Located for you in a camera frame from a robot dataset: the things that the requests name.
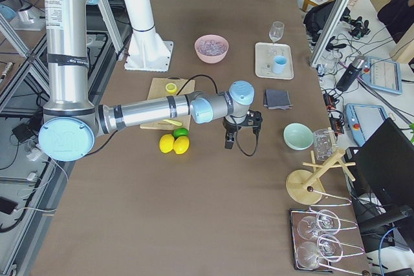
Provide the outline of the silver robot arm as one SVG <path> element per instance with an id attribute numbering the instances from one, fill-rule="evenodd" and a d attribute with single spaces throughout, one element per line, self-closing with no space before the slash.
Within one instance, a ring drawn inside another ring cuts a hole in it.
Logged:
<path id="1" fill-rule="evenodd" d="M 45 0 L 49 101 L 43 107 L 38 142 L 49 157 L 71 162 L 86 156 L 95 139 L 126 127 L 190 115 L 197 123 L 222 119 L 226 148 L 243 127 L 260 132 L 262 117 L 252 111 L 254 88 L 236 81 L 228 91 L 195 91 L 127 105 L 93 105 L 88 95 L 86 6 L 97 0 Z"/>

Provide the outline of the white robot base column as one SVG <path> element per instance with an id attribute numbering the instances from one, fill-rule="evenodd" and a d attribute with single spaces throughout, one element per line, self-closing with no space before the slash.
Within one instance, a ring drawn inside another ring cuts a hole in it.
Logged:
<path id="1" fill-rule="evenodd" d="M 127 70 L 167 72 L 172 41 L 163 41 L 156 31 L 150 0 L 124 0 L 132 28 Z"/>

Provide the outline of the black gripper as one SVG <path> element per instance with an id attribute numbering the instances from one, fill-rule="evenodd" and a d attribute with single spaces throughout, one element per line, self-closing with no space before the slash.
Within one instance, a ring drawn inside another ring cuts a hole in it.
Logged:
<path id="1" fill-rule="evenodd" d="M 259 111 L 247 111 L 242 117 L 226 116 L 223 118 L 223 125 L 226 129 L 225 134 L 225 149 L 232 149 L 235 142 L 235 134 L 243 127 L 252 128 L 253 133 L 259 136 L 262 124 L 262 115 Z"/>

